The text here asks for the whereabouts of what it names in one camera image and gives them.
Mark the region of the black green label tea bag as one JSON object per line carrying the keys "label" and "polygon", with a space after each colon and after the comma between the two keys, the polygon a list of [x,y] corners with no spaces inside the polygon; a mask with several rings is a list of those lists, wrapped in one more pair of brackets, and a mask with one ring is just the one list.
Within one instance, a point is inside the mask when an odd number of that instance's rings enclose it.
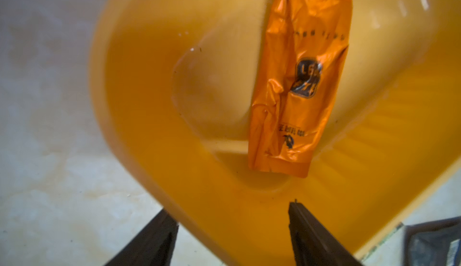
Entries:
{"label": "black green label tea bag", "polygon": [[409,225],[405,228],[403,265],[459,266],[461,218]]}

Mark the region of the orange tea bag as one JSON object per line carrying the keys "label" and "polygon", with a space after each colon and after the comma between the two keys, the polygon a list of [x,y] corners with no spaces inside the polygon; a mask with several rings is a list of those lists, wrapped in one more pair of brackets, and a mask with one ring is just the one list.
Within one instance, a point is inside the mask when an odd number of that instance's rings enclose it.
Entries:
{"label": "orange tea bag", "polygon": [[249,167],[305,178],[334,107],[353,0],[273,0],[249,127]]}

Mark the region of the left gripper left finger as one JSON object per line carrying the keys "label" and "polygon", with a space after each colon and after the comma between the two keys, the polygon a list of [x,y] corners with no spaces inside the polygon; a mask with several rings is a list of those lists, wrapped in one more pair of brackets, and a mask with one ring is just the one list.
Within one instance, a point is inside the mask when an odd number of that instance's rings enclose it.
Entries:
{"label": "left gripper left finger", "polygon": [[106,264],[108,266],[169,266],[178,229],[178,222],[163,209]]}

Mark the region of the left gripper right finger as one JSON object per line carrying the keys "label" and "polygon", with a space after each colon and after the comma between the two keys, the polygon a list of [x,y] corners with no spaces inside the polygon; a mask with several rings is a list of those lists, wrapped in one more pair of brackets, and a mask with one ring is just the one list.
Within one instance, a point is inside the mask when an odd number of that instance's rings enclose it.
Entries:
{"label": "left gripper right finger", "polygon": [[297,266],[361,266],[301,203],[289,203],[289,230]]}

